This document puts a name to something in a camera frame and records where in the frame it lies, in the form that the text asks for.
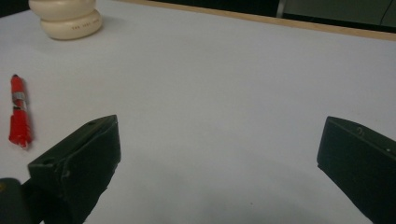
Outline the metal stand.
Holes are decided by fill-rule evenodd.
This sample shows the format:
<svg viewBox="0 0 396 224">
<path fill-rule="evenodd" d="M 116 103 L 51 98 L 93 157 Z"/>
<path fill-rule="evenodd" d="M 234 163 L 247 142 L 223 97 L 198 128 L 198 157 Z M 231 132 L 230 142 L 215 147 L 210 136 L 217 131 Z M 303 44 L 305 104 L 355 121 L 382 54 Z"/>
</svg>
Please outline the metal stand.
<svg viewBox="0 0 396 224">
<path fill-rule="evenodd" d="M 286 4 L 287 4 L 287 0 L 279 0 L 278 1 L 278 6 L 277 6 L 277 10 L 276 10 L 276 16 L 278 18 L 282 18 L 283 17 Z"/>
</svg>

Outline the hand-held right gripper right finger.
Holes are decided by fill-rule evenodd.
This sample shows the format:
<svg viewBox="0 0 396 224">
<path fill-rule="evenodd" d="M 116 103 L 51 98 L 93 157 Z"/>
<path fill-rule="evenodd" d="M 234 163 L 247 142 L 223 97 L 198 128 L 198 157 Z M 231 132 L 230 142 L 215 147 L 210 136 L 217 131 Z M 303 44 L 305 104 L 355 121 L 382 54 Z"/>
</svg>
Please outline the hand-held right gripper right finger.
<svg viewBox="0 0 396 224">
<path fill-rule="evenodd" d="M 374 224 L 396 224 L 396 141 L 359 123 L 328 117 L 317 162 Z"/>
</svg>

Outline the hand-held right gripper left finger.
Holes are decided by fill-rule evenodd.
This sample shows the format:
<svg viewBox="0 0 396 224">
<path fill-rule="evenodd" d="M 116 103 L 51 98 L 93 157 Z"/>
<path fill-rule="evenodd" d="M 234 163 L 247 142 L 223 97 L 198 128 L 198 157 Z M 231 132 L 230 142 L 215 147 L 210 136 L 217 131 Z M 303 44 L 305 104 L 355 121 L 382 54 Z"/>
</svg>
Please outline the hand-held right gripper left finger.
<svg viewBox="0 0 396 224">
<path fill-rule="evenodd" d="M 83 224 L 120 162 L 115 115 L 92 120 L 28 164 L 34 221 Z"/>
</svg>

